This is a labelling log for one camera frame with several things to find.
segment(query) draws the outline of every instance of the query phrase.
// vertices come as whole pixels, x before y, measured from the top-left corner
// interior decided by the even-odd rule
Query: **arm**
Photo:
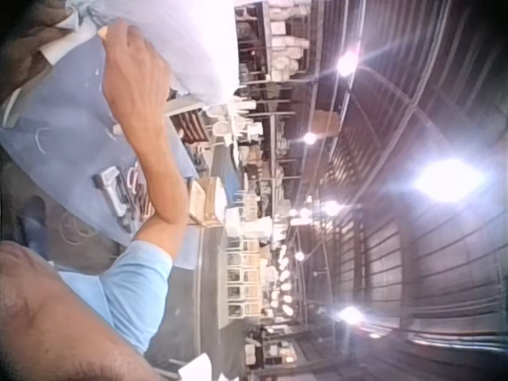
[[[102,89],[137,154],[155,209],[134,239],[155,244],[176,258],[189,208],[187,188],[171,156],[163,116],[169,68],[139,29],[123,21],[109,27],[104,46]]]

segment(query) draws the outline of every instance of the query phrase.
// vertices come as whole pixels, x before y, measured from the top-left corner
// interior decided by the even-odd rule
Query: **blue tablecloth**
[[[46,193],[108,238],[127,245],[130,236],[112,215],[92,176],[111,165],[127,168],[133,150],[124,137],[106,130],[116,123],[102,95],[104,50],[99,37],[67,54],[35,89],[13,129],[0,128],[0,143],[13,160]],[[36,143],[36,131],[45,153]],[[173,156],[183,177],[197,177],[175,128],[167,130]],[[189,228],[175,266],[197,262],[199,232]]]

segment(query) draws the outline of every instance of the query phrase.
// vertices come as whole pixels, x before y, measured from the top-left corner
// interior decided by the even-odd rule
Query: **person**
[[[187,225],[187,189],[167,143],[170,71],[140,30],[118,21],[104,41],[102,89],[142,166],[155,213],[99,276],[56,272],[0,244],[0,379],[148,380],[144,360],[164,313]]]

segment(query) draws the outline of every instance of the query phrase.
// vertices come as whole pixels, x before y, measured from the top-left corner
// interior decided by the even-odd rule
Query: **bright light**
[[[289,278],[289,275],[290,275],[289,270],[284,270],[279,277],[279,281],[281,282],[285,281],[287,278]]]
[[[358,66],[358,55],[353,52],[346,52],[337,63],[337,70],[343,77],[347,77],[355,72]]]
[[[279,263],[282,260],[282,258],[286,255],[286,251],[287,251],[287,246],[285,244],[283,244],[283,246],[282,246],[282,248],[280,248],[280,252],[279,252]]]
[[[302,226],[312,224],[312,218],[292,218],[289,221],[291,226]]]
[[[305,141],[308,145],[314,144],[317,139],[318,139],[318,137],[316,136],[315,133],[306,133],[303,136],[303,141]]]
[[[342,205],[339,205],[337,201],[333,200],[325,202],[325,205],[323,206],[323,210],[330,217],[337,216],[342,208],[344,208]]]
[[[460,160],[430,164],[415,183],[420,191],[438,202],[457,202],[484,181],[483,176]]]
[[[302,252],[297,252],[296,254],[294,254],[294,258],[302,262],[305,259],[305,254],[303,254]]]
[[[280,269],[283,270],[287,267],[287,265],[289,264],[289,258],[284,258],[283,260],[280,261]]]
[[[300,209],[300,217],[301,218],[310,218],[312,216],[312,210],[307,208],[301,208]]]
[[[286,306],[285,304],[283,304],[283,311],[287,316],[293,316],[294,314],[293,309],[289,306]]]
[[[364,320],[362,313],[352,306],[344,308],[341,312],[339,312],[338,316],[349,325],[355,325]]]

